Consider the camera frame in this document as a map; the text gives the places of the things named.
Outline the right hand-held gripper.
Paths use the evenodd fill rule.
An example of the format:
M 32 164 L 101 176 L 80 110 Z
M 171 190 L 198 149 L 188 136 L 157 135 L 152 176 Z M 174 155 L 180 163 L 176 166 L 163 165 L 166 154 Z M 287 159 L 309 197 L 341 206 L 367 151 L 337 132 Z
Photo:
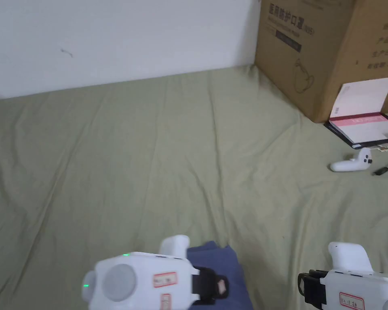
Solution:
M 388 274 L 374 272 L 363 246 L 331 242 L 332 269 L 299 273 L 305 303 L 318 310 L 388 310 Z

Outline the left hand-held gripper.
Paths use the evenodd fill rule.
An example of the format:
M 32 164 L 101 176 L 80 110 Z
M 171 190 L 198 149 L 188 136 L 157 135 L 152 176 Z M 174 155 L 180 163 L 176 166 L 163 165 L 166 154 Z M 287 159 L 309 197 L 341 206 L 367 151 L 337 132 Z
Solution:
M 82 281 L 90 310 L 187 310 L 230 292 L 226 276 L 195 267 L 186 235 L 165 238 L 158 253 L 130 252 L 99 261 Z

